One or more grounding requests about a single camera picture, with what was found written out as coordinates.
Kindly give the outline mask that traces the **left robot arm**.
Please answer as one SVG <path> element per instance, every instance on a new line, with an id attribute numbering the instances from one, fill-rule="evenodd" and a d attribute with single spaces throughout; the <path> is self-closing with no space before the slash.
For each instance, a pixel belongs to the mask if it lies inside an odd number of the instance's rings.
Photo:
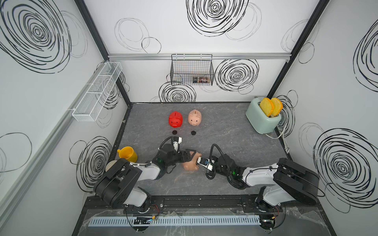
<path id="1" fill-rule="evenodd" d="M 186 171 L 196 171 L 199 169 L 197 161 L 200 157 L 202 154 L 196 150 L 180 150 L 178 144 L 164 144 L 147 163 L 133 163 L 123 159 L 112 163 L 94 185 L 94 192 L 112 208 L 128 205 L 145 213 L 151 208 L 151 195 L 136 187 L 137 182 L 158 180 L 169 174 L 168 167 L 174 168 L 180 163 Z"/>

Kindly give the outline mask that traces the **red piggy bank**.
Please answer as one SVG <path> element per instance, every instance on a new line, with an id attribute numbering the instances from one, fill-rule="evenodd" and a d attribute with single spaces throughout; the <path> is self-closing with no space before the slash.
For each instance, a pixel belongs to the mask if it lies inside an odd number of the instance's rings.
<path id="1" fill-rule="evenodd" d="M 179 128 L 183 124 L 183 116 L 181 113 L 175 111 L 170 114 L 168 118 L 168 123 L 173 128 Z"/>

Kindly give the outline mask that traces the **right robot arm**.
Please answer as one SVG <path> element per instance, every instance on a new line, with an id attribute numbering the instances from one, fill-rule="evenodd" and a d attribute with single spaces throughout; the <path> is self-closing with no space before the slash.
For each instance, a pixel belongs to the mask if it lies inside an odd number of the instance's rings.
<path id="1" fill-rule="evenodd" d="M 239 190 L 261 186 L 252 206 L 262 212 L 277 210 L 278 205 L 291 201 L 310 206 L 318 202 L 319 175 L 290 159 L 281 158 L 272 165 L 251 168 L 237 165 L 226 154 L 220 158 L 212 156 L 206 177 L 211 180 L 217 174 Z"/>

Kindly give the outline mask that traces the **orange-tan piggy bank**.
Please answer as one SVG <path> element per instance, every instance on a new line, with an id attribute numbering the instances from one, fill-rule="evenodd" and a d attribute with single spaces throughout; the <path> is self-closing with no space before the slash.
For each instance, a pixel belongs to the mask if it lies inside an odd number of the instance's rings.
<path id="1" fill-rule="evenodd" d="M 186 171 L 197 171 L 199 170 L 199 166 L 197 165 L 197 161 L 200 157 L 202 157 L 201 153 L 196 151 L 190 151 L 190 161 L 184 162 L 182 165 L 184 170 Z"/>

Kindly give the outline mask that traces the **light pink piggy bank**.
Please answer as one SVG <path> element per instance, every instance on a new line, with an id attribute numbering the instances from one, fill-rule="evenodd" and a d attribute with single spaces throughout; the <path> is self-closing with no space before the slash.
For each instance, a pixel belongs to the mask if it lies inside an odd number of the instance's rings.
<path id="1" fill-rule="evenodd" d="M 202 121 L 202 114 L 199 110 L 192 110 L 188 115 L 188 122 L 192 126 L 199 126 Z"/>

